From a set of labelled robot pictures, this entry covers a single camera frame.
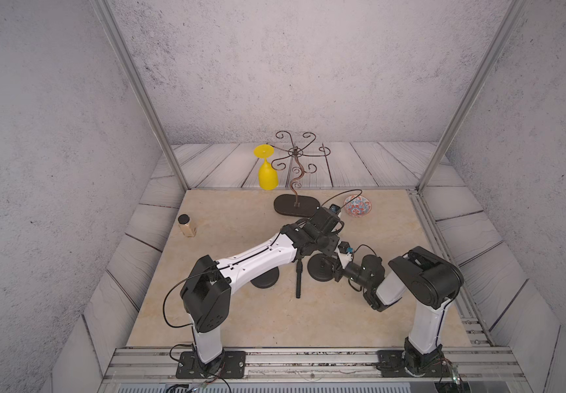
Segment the patterned bowl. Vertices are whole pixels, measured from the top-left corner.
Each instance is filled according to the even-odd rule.
[[[357,198],[355,198],[355,196],[357,195],[351,195],[344,200],[344,210],[346,210],[346,212],[353,217],[361,217],[370,213],[370,210],[372,209],[372,204],[370,203],[370,201],[361,195]]]

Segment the marble tabletop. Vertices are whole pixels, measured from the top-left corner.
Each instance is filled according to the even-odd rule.
[[[337,190],[302,190],[302,195],[324,201]],[[191,343],[191,329],[173,329],[163,320],[165,295],[191,271],[204,255],[214,260],[232,256],[262,243],[280,227],[296,221],[281,216],[272,208],[277,191],[191,190],[185,195],[180,214],[188,214],[197,226],[193,238],[185,237],[177,222],[156,267],[145,300],[138,314],[128,346],[173,346]],[[346,193],[332,200],[342,205]],[[372,211],[363,217],[342,213],[345,222],[340,233],[352,247],[365,243],[388,261],[412,247],[429,248],[411,201],[403,190],[369,190],[363,195],[372,203]],[[370,253],[360,248],[355,259]],[[403,346],[414,320],[416,300],[409,293],[383,312],[372,310],[362,294],[353,291],[342,279],[319,282],[307,273],[305,257],[302,296],[295,297],[295,265],[280,267],[279,281],[270,288],[242,287],[231,299],[228,318],[222,325],[222,342],[228,347],[266,346]],[[166,313],[174,325],[188,323],[180,291],[167,301]],[[444,346],[470,346],[466,331],[455,307],[451,307],[442,333]]]

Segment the metal extrusion track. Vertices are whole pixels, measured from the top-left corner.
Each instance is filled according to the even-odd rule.
[[[376,351],[403,348],[238,348],[246,351],[245,376],[239,382],[413,382],[429,378],[382,379],[374,367]],[[180,350],[174,351],[179,356]],[[443,348],[465,381],[525,381],[507,347]],[[185,383],[177,380],[169,348],[125,348],[115,351],[103,384]]]

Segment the aluminum frame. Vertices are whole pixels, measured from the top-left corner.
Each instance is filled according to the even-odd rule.
[[[525,0],[513,0],[513,2],[508,7],[506,15],[504,19],[501,21],[501,25],[497,30],[497,33],[492,38],[491,44],[488,46],[488,49],[484,53],[480,64],[477,66],[476,73],[473,75],[473,79],[468,85],[460,104],[458,105],[455,113],[449,125],[444,130],[444,133],[440,140],[438,141],[438,145],[436,146],[436,150],[434,151],[433,155],[431,156],[431,160],[425,169],[425,172],[420,177],[418,185],[416,189],[419,193],[421,193],[429,180],[431,180],[431,176],[433,176],[436,168],[440,164],[440,161],[444,157],[444,154],[449,149],[453,138],[460,130],[460,125],[464,121],[467,116],[468,110],[473,106],[477,95],[479,94],[480,90],[482,90],[483,84],[486,81],[486,77],[490,73],[492,67],[494,66],[495,62],[499,58],[501,51],[503,50],[504,46],[508,42],[508,39],[512,35],[519,18],[521,17],[521,13],[523,11],[523,5],[525,5]]]
[[[246,351],[246,375],[232,382],[421,382],[436,378],[381,378],[373,366],[377,350],[403,348],[229,348]],[[176,358],[184,349],[176,349]],[[525,382],[510,348],[446,347],[444,355],[459,367],[464,381]],[[169,348],[115,350],[103,385],[141,382],[188,383],[178,380]]]
[[[167,135],[165,134],[165,130],[163,130],[161,121],[154,110],[151,100],[149,99],[149,95],[147,94],[147,90],[145,90],[143,81],[134,66],[134,62],[132,61],[132,57],[130,56],[130,52],[124,42],[123,36],[119,31],[119,27],[114,19],[110,5],[106,0],[91,0],[91,4],[93,4],[95,13],[104,27],[106,36],[108,36],[108,40],[110,41],[123,70],[126,72],[127,78],[130,81],[130,86],[132,86],[136,99],[139,101],[141,108],[143,108],[145,117],[149,122],[149,126],[151,127],[154,136],[158,140],[158,144],[161,146],[161,149],[167,158],[169,167],[176,175],[180,187],[182,187],[184,191],[188,190],[189,184],[186,182],[185,175],[182,173],[182,169],[180,169],[180,164],[176,159],[176,155],[173,153],[173,149],[167,140]]]

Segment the metal mug tree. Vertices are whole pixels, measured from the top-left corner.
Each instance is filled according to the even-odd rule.
[[[286,135],[287,137],[289,137],[289,140],[292,143],[292,147],[289,149],[282,149],[280,147],[273,146],[278,150],[287,152],[287,156],[272,160],[271,164],[272,164],[272,168],[281,171],[287,168],[287,164],[283,160],[286,160],[291,157],[291,159],[294,161],[292,165],[295,164],[296,166],[292,166],[291,171],[297,176],[290,181],[290,189],[292,190],[294,195],[292,194],[279,195],[274,200],[274,210],[276,210],[279,214],[285,216],[311,217],[315,213],[316,209],[320,207],[320,202],[313,197],[300,196],[296,190],[302,187],[301,179],[304,177],[304,175],[316,173],[318,167],[316,167],[315,164],[310,163],[307,165],[307,169],[305,169],[305,167],[299,161],[299,158],[326,157],[329,154],[331,154],[331,150],[328,147],[322,145],[318,147],[318,151],[322,152],[322,154],[320,155],[305,154],[304,150],[307,147],[309,147],[312,143],[314,143],[314,141],[316,140],[316,134],[312,132],[303,133],[303,138],[305,139],[312,138],[309,141],[309,143],[307,143],[303,147],[296,146],[296,144],[294,143],[294,138],[292,137],[292,134],[289,133],[289,131],[278,131],[275,134],[275,136],[278,139],[284,139]]]

